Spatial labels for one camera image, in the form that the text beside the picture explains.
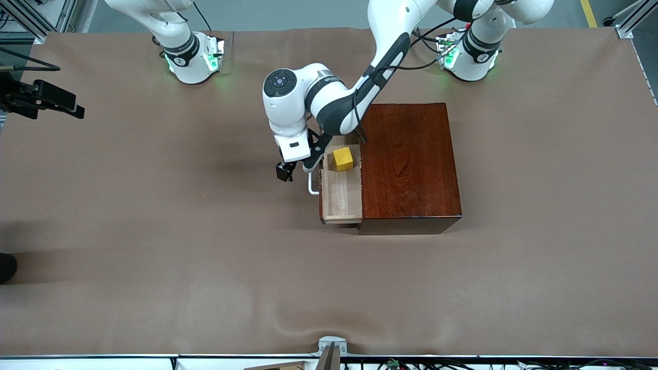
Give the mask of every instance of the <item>reddish-brown wood top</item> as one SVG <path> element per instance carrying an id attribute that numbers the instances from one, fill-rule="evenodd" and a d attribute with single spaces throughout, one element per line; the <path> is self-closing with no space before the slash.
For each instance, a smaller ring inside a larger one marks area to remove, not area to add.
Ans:
<path id="1" fill-rule="evenodd" d="M 461 215 L 445 103 L 374 104 L 362 124 L 363 219 Z"/>

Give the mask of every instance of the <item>yellow line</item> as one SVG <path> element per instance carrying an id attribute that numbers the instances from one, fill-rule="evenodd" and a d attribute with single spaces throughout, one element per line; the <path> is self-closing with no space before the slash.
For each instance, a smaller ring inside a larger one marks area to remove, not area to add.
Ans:
<path id="1" fill-rule="evenodd" d="M 590 0 L 580 0 L 580 5 L 582 5 L 582 11 L 585 12 L 585 18 L 587 18 L 587 25 L 590 28 L 596 28 L 596 18 L 594 18 L 594 13 L 592 12 L 592 6 L 590 5 Z"/>

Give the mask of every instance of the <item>yellow cube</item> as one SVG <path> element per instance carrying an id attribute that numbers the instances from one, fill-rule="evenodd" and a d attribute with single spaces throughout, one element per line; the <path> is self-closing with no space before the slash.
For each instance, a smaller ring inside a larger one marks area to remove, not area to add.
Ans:
<path id="1" fill-rule="evenodd" d="M 346 171 L 354 168 L 354 158 L 349 147 L 342 147 L 333 152 L 334 162 L 336 163 L 336 171 Z"/>

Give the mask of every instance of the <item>wooden box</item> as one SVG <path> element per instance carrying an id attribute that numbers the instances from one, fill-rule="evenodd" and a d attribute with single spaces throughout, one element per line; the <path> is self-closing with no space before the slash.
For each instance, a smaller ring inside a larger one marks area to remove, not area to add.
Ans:
<path id="1" fill-rule="evenodd" d="M 338 136 L 320 170 L 320 219 L 359 234 L 440 234 L 461 202 L 445 103 L 375 104 L 363 118 L 367 143 Z M 336 172 L 331 153 L 349 146 L 355 168 Z"/>

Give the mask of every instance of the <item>black button pad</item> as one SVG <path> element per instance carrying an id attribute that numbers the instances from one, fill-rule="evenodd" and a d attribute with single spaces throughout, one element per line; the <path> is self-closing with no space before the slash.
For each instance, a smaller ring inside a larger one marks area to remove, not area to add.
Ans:
<path id="1" fill-rule="evenodd" d="M 297 85 L 297 76 L 289 69 L 275 70 L 265 78 L 263 91 L 269 97 L 284 96 Z"/>

